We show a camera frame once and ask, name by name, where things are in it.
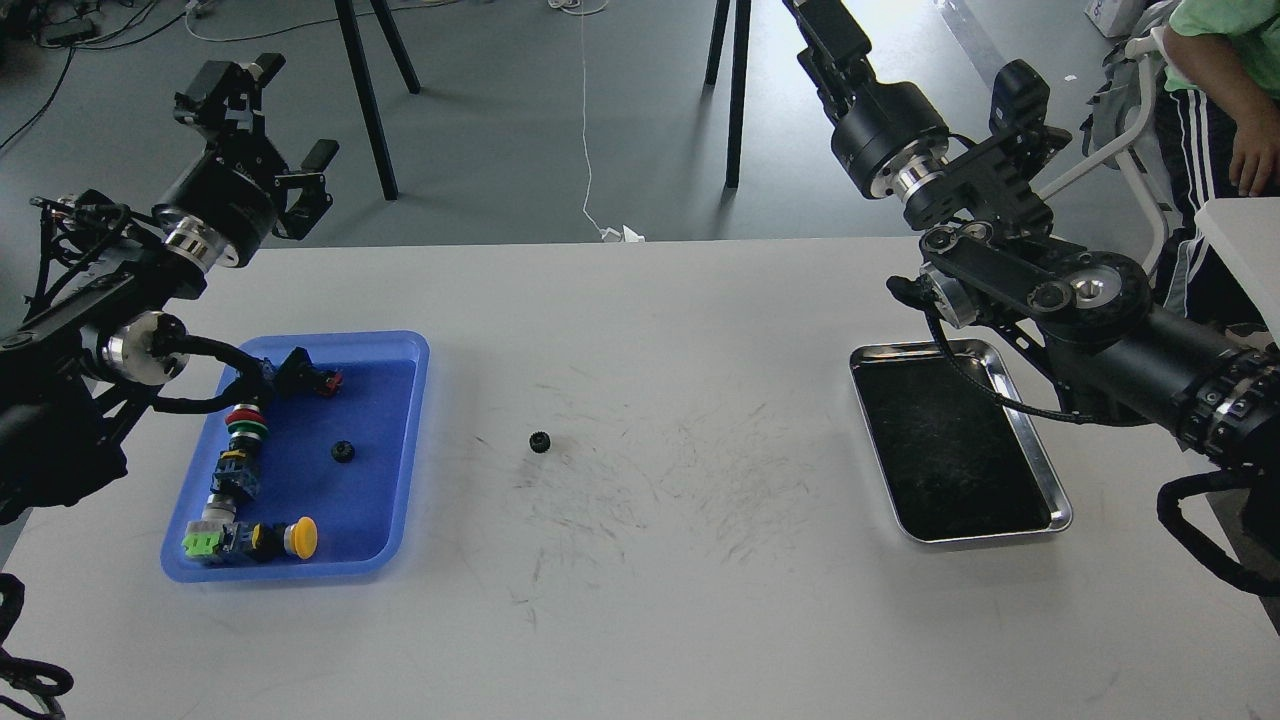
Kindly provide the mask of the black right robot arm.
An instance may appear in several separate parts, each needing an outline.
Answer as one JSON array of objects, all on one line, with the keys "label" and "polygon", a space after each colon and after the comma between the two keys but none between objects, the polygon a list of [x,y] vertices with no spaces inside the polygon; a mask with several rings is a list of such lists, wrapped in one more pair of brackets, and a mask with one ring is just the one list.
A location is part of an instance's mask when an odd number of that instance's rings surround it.
[{"label": "black right robot arm", "polygon": [[1220,580],[1263,598],[1277,580],[1234,560],[1189,523],[1181,501],[1243,489],[1242,525],[1277,542],[1277,357],[1152,300],[1137,260],[1056,238],[1030,187],[1069,142],[1044,120],[1050,87],[1025,61],[1002,67],[989,137],[948,155],[952,132],[913,83],[882,83],[872,44],[841,1],[788,1],[806,46],[797,59],[833,124],[833,155],[867,199],[899,199],[920,233],[922,269],[888,290],[941,329],[996,331],[1055,387],[1057,421],[1156,424],[1212,471],[1166,483],[1160,523]]}]

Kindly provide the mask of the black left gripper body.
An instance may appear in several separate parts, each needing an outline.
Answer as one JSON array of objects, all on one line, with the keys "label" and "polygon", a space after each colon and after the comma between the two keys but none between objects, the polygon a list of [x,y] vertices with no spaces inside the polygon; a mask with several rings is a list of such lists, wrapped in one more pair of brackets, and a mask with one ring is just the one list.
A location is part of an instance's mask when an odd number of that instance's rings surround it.
[{"label": "black left gripper body", "polygon": [[152,209],[165,247],[201,272],[244,266],[266,237],[280,238],[280,176],[287,172],[252,176],[228,160],[188,169]]}]

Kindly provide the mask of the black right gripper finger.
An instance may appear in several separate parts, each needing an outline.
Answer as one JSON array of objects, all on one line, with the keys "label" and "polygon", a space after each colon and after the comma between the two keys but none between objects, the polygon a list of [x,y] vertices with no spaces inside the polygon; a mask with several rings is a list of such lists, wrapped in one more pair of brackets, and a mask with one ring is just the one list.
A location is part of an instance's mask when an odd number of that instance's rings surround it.
[{"label": "black right gripper finger", "polygon": [[850,101],[874,78],[870,38],[841,1],[785,1],[806,47],[797,60],[826,101]]}]

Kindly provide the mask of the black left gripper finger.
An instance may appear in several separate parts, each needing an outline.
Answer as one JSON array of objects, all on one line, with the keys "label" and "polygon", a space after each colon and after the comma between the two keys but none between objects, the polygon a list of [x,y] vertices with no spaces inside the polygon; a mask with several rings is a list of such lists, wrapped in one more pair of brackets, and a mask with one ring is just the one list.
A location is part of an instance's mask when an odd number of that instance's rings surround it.
[{"label": "black left gripper finger", "polygon": [[284,64],[279,53],[264,53],[244,64],[206,61],[189,87],[175,94],[174,119],[206,140],[189,170],[216,160],[247,170],[287,169],[266,136],[262,114],[262,90]]},{"label": "black left gripper finger", "polygon": [[300,168],[280,176],[280,237],[301,241],[332,208],[333,199],[326,191],[326,176],[340,145],[332,138],[320,138],[302,160]]}]

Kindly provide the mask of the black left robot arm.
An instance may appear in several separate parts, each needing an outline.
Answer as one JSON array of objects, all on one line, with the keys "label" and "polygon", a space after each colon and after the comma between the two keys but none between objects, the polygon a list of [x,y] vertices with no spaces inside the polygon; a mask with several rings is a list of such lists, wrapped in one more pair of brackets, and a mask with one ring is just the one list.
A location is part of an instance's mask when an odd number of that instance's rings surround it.
[{"label": "black left robot arm", "polygon": [[150,214],[88,190],[35,197],[40,265],[24,320],[3,334],[3,523],[72,506],[127,473],[123,441],[148,410],[227,413],[229,445],[182,548],[206,565],[310,559],[312,519],[242,521],[260,492],[264,416],[276,398],[330,397],[337,370],[303,348],[283,363],[191,334],[165,311],[197,299],[215,265],[243,266],[270,234],[302,240],[332,206],[319,140],[291,169],[266,136],[261,94],[285,60],[207,61],[175,96],[174,118],[205,138],[202,155]]}]

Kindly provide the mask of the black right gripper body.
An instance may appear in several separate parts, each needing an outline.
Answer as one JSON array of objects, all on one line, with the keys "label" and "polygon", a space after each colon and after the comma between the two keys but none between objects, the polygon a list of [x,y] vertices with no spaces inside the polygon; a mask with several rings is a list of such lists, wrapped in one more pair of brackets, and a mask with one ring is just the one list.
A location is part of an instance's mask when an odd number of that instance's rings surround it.
[{"label": "black right gripper body", "polygon": [[908,199],[914,190],[902,172],[937,170],[950,150],[950,129],[915,85],[864,82],[835,123],[831,149],[863,197]]}]

